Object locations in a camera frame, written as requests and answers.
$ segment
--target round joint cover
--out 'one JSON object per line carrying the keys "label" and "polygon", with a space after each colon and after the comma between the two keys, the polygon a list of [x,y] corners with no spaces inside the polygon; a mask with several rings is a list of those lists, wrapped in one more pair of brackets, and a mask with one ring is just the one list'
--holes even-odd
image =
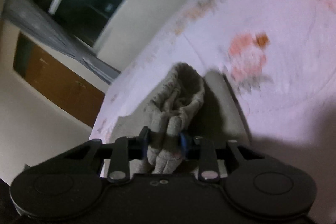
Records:
{"label": "round joint cover", "polygon": [[10,195],[26,215],[38,219],[67,218],[88,208],[101,193],[101,180],[77,162],[62,160],[51,169],[32,167],[12,182]]}
{"label": "round joint cover", "polygon": [[246,161],[227,177],[224,189],[238,208],[265,219],[296,217],[307,212],[316,197],[308,174],[266,159]]}

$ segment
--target bed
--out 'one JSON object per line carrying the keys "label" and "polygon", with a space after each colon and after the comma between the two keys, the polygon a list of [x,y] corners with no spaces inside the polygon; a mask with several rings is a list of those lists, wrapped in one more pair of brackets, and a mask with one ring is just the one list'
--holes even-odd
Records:
{"label": "bed", "polygon": [[308,172],[336,221],[336,0],[189,0],[113,82],[90,138],[109,142],[174,63],[225,73],[251,145]]}

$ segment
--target pink bed sheet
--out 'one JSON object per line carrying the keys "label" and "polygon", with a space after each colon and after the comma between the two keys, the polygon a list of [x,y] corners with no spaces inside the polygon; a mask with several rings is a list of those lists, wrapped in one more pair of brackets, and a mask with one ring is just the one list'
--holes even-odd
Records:
{"label": "pink bed sheet", "polygon": [[229,77],[252,145],[311,174],[311,216],[336,221],[336,0],[189,0],[109,88],[90,138],[109,141],[176,62]]}

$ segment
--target wooden door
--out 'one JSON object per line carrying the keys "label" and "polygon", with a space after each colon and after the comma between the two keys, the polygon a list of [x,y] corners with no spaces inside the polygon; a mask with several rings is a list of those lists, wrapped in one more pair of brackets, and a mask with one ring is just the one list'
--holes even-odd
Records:
{"label": "wooden door", "polygon": [[[27,37],[20,34],[20,39]],[[54,104],[93,127],[105,94],[35,43],[29,48],[24,79]]]}

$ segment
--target curtain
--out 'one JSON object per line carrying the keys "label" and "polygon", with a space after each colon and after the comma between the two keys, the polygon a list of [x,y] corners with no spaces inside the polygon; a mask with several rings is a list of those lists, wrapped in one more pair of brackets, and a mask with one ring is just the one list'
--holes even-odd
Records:
{"label": "curtain", "polygon": [[119,75],[80,41],[69,36],[32,0],[6,0],[3,17],[41,43],[77,60],[106,83],[110,84]]}

